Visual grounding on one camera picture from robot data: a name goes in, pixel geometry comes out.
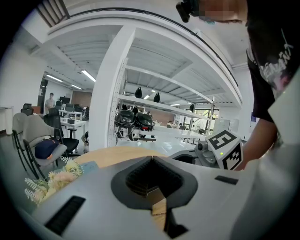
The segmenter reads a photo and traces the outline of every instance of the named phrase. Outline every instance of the wall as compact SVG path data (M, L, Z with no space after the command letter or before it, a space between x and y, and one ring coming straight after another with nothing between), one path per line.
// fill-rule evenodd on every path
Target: wall
M0 66L0 105L13 106L19 113L24 103L38 104L39 86L46 62L31 57L27 50L13 43ZM4 130L3 122L0 131Z
M229 120L238 119L239 128L237 134L242 139L248 140L251 136L250 120L254 103L251 75L248 68L234 70L233 74L239 85L240 93L243 98L243 105L241 109L236 107L220 107L219 117Z
M73 104L79 104L80 106L83 107L87 107L87 106L89 107L91 99L92 99L91 92L73 91L73 95L72 95Z
M56 101L59 101L60 97L71 98L73 90L70 89L70 88L66 88L65 86L62 86L62 85L57 84L55 82L48 81L46 94L45 94L45 102L49 98L50 93L54 94L53 99L56 102Z
M168 121L174 121L175 114L169 112L163 112L159 110L154 110L152 108L145 108L145 112L150 111L152 114L153 121L161 122L162 126L167 126Z

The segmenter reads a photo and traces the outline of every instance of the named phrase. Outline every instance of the black t-shirt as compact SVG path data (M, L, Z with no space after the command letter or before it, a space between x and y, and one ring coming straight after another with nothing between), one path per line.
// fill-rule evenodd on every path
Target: black t-shirt
M247 0L247 49L255 117L271 121L268 108L300 65L299 13L294 0Z

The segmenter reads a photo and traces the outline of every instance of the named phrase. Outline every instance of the white wall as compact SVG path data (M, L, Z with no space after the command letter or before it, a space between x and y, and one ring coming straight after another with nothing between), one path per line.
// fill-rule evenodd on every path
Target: white wall
M48 81L48 85L46 88L45 101L49 98L50 93L53 93L54 101L58 101L60 97L70 98L70 102L72 100L73 90L70 88L66 88L58 83Z
M234 70L235 79L239 85L240 93L243 98L243 105L241 109L236 107L221 107L219 117L223 119L238 119L239 129L237 134L245 140L248 140L251 132L250 120L251 112L253 111L253 89L249 69Z
M0 105L13 106L19 113L24 103L38 104L39 86L46 62L31 57L27 50L13 43L0 65ZM4 130L3 122L0 131Z

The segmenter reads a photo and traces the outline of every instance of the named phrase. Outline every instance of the metal shelf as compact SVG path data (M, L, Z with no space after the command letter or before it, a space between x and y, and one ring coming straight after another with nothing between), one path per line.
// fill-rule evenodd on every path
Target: metal shelf
M205 119L208 121L210 120L209 118L203 117L199 114L188 112L183 109L173 107L170 105L166 105L166 104L162 104L162 103L156 103L156 102L152 102L152 101L148 101L148 100L144 100L144 99L140 99L140 98L135 98L135 97L129 97L129 96L120 95L120 94L119 94L118 98L122 99L123 103L127 103L127 104L153 108L156 110L161 110L161 111L165 111L165 112L169 112L169 113L183 115L183 116L186 116L189 118L201 118L201 119Z

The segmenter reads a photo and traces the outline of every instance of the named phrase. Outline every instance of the ceiling light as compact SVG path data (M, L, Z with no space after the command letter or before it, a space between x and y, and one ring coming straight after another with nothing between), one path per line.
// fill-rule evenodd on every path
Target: ceiling light
M84 73L86 76L88 76L92 81L94 81L94 82L96 81L96 79L93 78L87 71L82 70L81 72Z
M73 85L73 84L71 84L71 86L73 86L73 87L75 87L75 88L78 88L78 89L82 90L82 88L79 88L79 87L77 87L77 86L75 86L75 85Z
M58 78L56 78L56 77L52 77L52 76L51 76L51 75L49 75L49 74L47 74L46 76L47 76L47 77L50 77L50 78L53 78L53 79L55 79L56 81L62 82L62 80L61 80L61 79L58 79Z

